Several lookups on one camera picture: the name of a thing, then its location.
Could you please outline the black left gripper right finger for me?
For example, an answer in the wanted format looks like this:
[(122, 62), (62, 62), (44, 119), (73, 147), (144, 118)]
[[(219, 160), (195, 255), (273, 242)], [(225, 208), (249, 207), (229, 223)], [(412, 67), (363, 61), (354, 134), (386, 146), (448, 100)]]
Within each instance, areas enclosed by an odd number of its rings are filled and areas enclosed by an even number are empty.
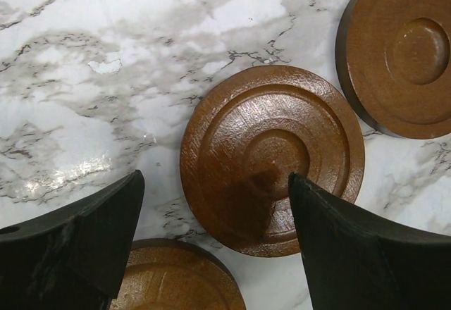
[(296, 173), (288, 192), (314, 309), (450, 308), (450, 237), (377, 216)]

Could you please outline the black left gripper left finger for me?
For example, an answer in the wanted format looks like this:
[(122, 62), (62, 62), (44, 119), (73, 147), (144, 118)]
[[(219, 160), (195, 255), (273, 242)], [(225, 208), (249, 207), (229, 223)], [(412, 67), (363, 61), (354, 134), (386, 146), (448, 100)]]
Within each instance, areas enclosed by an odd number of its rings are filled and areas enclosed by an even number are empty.
[(71, 204), (1, 229), (2, 309), (108, 309), (144, 197), (140, 170)]

